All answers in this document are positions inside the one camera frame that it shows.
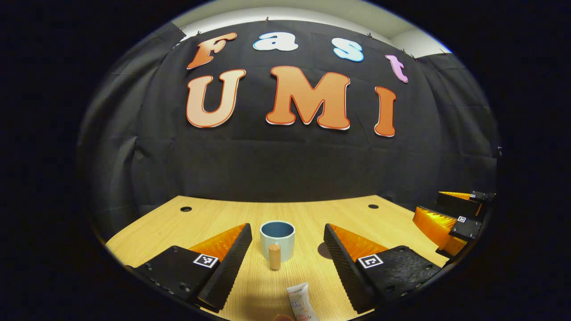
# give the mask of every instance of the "light blue mug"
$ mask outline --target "light blue mug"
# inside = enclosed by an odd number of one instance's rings
[[[260,247],[266,260],[270,260],[268,247],[278,244],[281,252],[281,262],[293,256],[293,243],[295,241],[295,226],[282,220],[271,220],[260,226]]]

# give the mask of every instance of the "white tube package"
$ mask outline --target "white tube package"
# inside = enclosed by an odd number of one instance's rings
[[[309,284],[307,282],[289,287],[287,292],[296,321],[319,321],[309,303]]]

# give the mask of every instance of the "ceiling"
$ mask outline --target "ceiling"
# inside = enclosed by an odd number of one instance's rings
[[[177,27],[183,27],[213,15],[257,7],[317,11],[366,27],[389,39],[417,28],[393,13],[362,0],[214,0],[178,16],[172,22]]]

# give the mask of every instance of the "pink letter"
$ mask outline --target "pink letter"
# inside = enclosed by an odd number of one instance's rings
[[[399,60],[393,55],[385,55],[385,57],[391,61],[391,66],[393,67],[393,71],[395,72],[397,78],[400,79],[400,81],[407,83],[408,78],[403,74],[403,71],[401,70],[404,69],[403,64],[400,63]]]

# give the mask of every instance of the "blue letter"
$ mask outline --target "blue letter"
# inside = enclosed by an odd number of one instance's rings
[[[343,59],[349,59],[351,61],[360,62],[363,61],[363,53],[361,52],[363,48],[356,43],[355,41],[343,39],[343,38],[334,38],[331,40],[331,43],[337,48],[333,49],[333,52],[339,57]]]
[[[269,33],[260,36],[260,39],[254,42],[256,50],[273,50],[292,51],[299,47],[295,43],[295,36],[290,33]]]

